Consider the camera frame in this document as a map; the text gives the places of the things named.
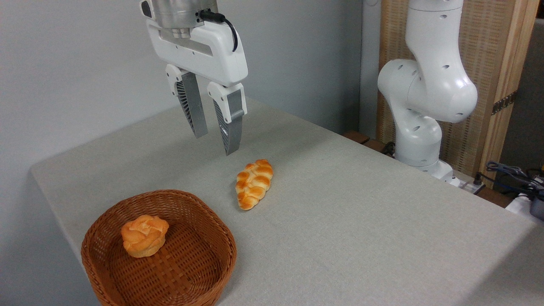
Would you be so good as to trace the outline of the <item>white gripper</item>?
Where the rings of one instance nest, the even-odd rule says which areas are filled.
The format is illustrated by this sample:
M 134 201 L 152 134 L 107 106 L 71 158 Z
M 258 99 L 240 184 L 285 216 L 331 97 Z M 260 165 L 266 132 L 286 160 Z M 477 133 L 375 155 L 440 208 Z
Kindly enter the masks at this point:
M 182 106 L 193 134 L 208 133 L 196 75 L 209 79 L 207 91 L 214 102 L 216 117 L 226 155 L 237 151 L 241 143 L 243 116 L 247 113 L 244 87 L 247 61 L 241 42 L 233 51 L 229 26 L 204 23 L 177 39 L 155 21 L 146 21 L 153 48 L 167 62 L 166 74 L 172 95 Z

